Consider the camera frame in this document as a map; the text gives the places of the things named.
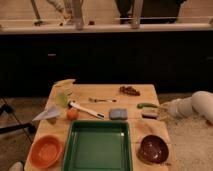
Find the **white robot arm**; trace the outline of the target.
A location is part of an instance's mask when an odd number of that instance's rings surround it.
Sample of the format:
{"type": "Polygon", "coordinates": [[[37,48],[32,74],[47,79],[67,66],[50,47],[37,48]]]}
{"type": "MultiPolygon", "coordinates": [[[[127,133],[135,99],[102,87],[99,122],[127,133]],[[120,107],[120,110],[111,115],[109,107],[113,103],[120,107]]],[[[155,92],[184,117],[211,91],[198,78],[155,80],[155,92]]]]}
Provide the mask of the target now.
{"type": "Polygon", "coordinates": [[[159,106],[159,110],[167,112],[173,118],[200,115],[213,125],[213,93],[197,91],[190,97],[165,102],[159,106]]]}

